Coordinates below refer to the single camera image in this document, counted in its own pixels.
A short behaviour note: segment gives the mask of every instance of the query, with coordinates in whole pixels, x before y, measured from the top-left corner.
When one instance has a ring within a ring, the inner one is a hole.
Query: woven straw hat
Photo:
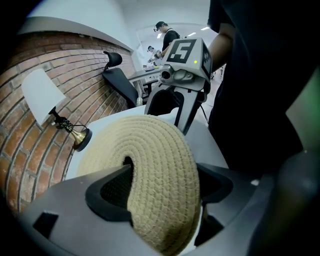
[[[77,176],[133,162],[127,202],[133,228],[158,252],[179,254],[200,215],[197,166],[177,127],[152,115],[120,118],[91,141]]]

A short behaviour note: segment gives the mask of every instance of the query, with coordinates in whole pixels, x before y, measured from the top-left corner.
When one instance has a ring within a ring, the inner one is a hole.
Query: white lamp shade
[[[23,80],[21,89],[39,125],[42,125],[49,118],[49,112],[66,98],[41,68],[31,72]]]

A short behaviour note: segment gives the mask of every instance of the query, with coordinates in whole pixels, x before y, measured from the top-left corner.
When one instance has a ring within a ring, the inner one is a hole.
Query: brass lamp base
[[[70,133],[74,137],[73,149],[78,152],[83,150],[88,145],[92,137],[92,131],[88,128],[81,132],[72,130]]]

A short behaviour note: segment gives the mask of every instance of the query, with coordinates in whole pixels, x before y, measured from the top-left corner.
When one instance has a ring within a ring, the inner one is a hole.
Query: black office chair
[[[103,78],[112,86],[112,88],[119,93],[128,103],[128,108],[136,107],[137,98],[139,97],[137,90],[126,78],[125,74],[120,68],[112,68],[122,63],[122,57],[119,53],[103,51],[109,57],[109,62],[105,65],[102,72]],[[148,96],[143,97],[143,105],[148,101]]]

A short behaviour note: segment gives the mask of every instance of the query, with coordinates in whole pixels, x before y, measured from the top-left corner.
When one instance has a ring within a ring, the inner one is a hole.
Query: white desk
[[[175,108],[170,114],[164,114],[159,117],[163,118],[171,124],[174,124],[177,111],[178,109]],[[81,152],[74,152],[65,179],[68,180],[76,177],[79,162],[98,132],[100,132],[102,129],[119,118],[133,115],[143,115],[144,112],[145,106],[139,106],[107,116],[105,118],[101,118],[90,123],[88,125],[88,128],[92,131],[91,141]],[[218,145],[210,134],[208,128],[203,123],[194,119],[188,133],[185,136],[185,139],[187,140],[193,157],[197,163],[205,163],[209,165],[228,168],[228,165]]]

